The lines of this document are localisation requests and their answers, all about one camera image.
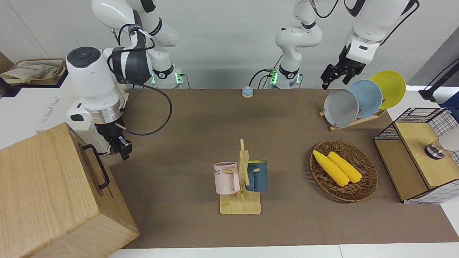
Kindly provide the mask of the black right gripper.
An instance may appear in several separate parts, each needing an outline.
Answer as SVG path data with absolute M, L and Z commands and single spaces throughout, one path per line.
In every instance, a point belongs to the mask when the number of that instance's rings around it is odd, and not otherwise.
M 114 154 L 120 154 L 122 160 L 125 161 L 132 152 L 132 143 L 124 138 L 123 130 L 116 124 L 124 126 L 123 121 L 115 121 L 108 124 L 95 124 L 95 127 L 97 132 L 110 144 L 110 151 Z

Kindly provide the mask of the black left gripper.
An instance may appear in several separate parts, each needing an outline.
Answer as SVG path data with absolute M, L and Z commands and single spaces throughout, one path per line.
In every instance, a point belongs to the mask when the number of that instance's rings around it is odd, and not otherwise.
M 351 60 L 350 58 L 346 57 L 351 49 L 351 45 L 344 46 L 343 50 L 339 54 L 338 63 L 328 64 L 322 75 L 320 76 L 322 80 L 322 88 L 323 90 L 327 90 L 328 86 L 332 82 L 332 78 L 339 78 L 342 75 L 345 76 L 345 85 L 348 85 L 350 80 L 355 75 L 360 75 L 362 70 L 365 68 L 366 64 L 362 62 L 358 62 L 355 60 Z

